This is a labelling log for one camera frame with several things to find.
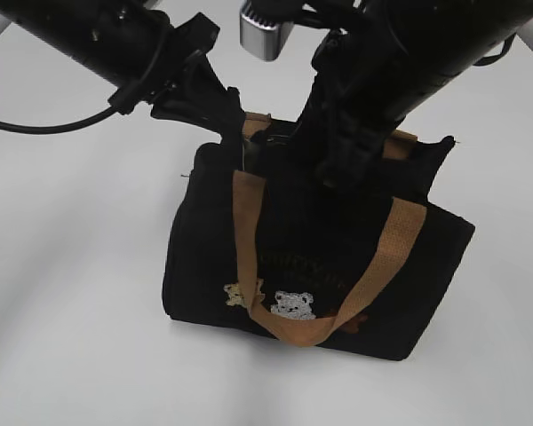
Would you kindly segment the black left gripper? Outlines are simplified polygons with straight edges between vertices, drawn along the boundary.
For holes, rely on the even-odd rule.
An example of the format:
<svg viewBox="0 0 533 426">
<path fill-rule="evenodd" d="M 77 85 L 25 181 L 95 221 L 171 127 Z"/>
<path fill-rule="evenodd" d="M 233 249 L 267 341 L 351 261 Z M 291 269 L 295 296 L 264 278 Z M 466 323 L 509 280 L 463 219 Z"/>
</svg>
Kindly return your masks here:
<svg viewBox="0 0 533 426">
<path fill-rule="evenodd" d="M 219 26 L 201 12 L 171 31 L 150 115 L 220 134 L 220 145 L 234 169 L 244 170 L 239 91 L 222 84 L 207 58 L 218 35 Z"/>
</svg>

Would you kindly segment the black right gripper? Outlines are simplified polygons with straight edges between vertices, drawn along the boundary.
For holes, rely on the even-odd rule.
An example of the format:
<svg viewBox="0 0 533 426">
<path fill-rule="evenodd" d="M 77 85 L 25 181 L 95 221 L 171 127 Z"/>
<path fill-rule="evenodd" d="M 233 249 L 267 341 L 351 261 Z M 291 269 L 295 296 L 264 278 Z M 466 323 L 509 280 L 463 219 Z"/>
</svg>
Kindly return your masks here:
<svg viewBox="0 0 533 426">
<path fill-rule="evenodd" d="M 312 58 L 314 83 L 294 129 L 266 137 L 272 156 L 312 169 L 331 189 L 359 184 L 400 119 L 386 113 L 384 75 L 396 43 L 385 31 L 331 30 Z"/>
</svg>

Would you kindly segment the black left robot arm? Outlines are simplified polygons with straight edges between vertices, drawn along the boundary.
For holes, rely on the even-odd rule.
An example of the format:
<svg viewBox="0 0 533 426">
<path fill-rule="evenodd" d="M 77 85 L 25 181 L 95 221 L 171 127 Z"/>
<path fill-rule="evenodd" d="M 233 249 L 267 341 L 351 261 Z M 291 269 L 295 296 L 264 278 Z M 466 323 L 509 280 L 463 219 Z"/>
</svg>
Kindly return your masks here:
<svg viewBox="0 0 533 426">
<path fill-rule="evenodd" d="M 225 87 L 207 55 L 220 28 L 198 12 L 175 27 L 165 12 L 143 1 L 0 0 L 0 15 L 112 83 L 103 111 L 68 124 L 0 130 L 28 135 L 87 128 L 145 102 L 156 120 L 184 122 L 221 136 L 237 169 L 243 166 L 245 113 L 239 91 Z"/>
</svg>

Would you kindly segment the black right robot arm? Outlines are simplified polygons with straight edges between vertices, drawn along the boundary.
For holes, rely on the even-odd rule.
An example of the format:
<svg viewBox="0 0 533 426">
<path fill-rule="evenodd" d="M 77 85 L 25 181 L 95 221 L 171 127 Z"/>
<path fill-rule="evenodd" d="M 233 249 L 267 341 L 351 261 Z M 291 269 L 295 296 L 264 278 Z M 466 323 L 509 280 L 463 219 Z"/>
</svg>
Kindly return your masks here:
<svg viewBox="0 0 533 426">
<path fill-rule="evenodd" d="M 324 28 L 298 136 L 322 134 L 309 149 L 317 177 L 359 183 L 405 117 L 469 67 L 494 63 L 533 1 L 257 1 L 274 22 Z"/>
</svg>

